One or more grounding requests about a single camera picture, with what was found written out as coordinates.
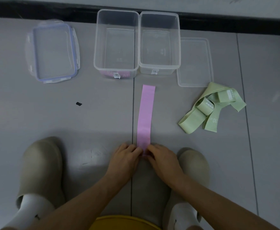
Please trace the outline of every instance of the left hand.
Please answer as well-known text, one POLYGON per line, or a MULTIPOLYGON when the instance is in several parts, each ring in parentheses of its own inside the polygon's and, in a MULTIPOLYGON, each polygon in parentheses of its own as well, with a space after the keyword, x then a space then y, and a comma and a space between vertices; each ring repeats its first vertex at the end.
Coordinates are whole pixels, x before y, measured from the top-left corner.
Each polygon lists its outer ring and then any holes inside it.
POLYGON ((105 177, 123 187, 136 171, 142 153, 142 148, 134 144, 121 144, 112 155, 105 177))

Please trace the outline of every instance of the green resistance band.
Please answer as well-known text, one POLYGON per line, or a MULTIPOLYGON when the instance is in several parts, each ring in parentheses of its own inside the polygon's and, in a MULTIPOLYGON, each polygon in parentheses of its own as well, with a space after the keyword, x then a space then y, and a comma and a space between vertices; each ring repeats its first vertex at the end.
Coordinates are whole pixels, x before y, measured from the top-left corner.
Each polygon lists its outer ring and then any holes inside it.
POLYGON ((203 129, 217 132, 221 109, 228 105, 234 107, 237 112, 246 106, 234 88, 210 82, 192 110, 179 121, 178 125, 187 134, 194 132, 202 123, 203 129))

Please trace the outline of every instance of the hand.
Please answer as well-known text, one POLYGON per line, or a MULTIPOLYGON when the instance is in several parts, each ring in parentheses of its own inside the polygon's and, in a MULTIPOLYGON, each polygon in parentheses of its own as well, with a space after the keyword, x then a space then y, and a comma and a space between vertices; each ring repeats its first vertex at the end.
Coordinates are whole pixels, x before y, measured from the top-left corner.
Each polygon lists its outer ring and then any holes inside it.
POLYGON ((122 188, 136 171, 142 153, 142 148, 134 144, 121 144, 112 155, 105 177, 115 181, 122 188))
POLYGON ((173 189, 180 178, 184 177, 176 154, 162 145, 149 145, 146 158, 161 180, 173 189))

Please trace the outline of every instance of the white sock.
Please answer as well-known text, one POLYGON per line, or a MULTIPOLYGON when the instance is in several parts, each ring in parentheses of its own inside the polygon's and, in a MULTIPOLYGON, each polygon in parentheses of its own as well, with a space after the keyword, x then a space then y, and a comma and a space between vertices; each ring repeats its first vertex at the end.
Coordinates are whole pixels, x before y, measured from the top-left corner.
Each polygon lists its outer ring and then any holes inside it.
POLYGON ((194 213, 194 208, 189 203, 176 204, 170 214, 168 229, 186 230, 191 226, 199 226, 199 222, 194 213))
POLYGON ((25 230, 54 210, 53 204, 46 198, 37 194, 25 194, 20 209, 5 227, 25 230))

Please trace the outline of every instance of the pink resistance band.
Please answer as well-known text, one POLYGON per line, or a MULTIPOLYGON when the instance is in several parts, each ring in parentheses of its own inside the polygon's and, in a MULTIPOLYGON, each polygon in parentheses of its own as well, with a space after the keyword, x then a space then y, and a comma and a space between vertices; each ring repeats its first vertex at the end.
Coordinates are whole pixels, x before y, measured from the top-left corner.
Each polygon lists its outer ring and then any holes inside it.
POLYGON ((141 147, 143 151, 151 143, 154 95, 155 86, 143 85, 137 130, 137 146, 141 147))

